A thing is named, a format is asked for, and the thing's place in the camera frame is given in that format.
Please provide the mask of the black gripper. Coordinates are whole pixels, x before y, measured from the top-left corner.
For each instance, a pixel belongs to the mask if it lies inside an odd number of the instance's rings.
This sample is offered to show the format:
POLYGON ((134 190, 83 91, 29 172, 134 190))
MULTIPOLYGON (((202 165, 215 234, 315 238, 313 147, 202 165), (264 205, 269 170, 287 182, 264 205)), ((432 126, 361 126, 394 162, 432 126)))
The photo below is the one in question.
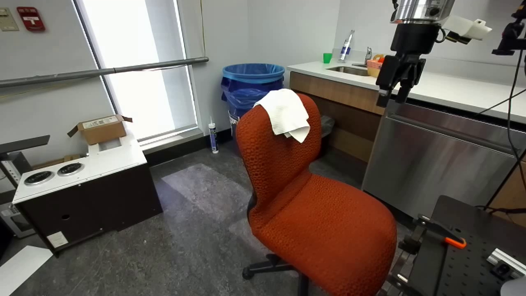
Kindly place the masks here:
POLYGON ((419 83, 425 62, 438 35, 438 25, 429 22, 402 22, 396 25, 391 42, 392 57, 386 57, 376 78, 378 108, 386 108, 392 90, 399 86, 396 103, 404 104, 410 90, 419 83))

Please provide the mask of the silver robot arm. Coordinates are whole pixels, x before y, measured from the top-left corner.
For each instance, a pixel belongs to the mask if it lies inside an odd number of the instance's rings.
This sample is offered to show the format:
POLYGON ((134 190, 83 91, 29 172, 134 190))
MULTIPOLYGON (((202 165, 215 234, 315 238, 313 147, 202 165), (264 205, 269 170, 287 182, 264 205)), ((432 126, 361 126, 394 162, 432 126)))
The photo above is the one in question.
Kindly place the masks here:
POLYGON ((419 83, 425 60, 437 43, 440 22, 450 14, 453 0, 392 0, 392 57, 386 57, 376 78, 379 108, 389 101, 402 104, 419 83))

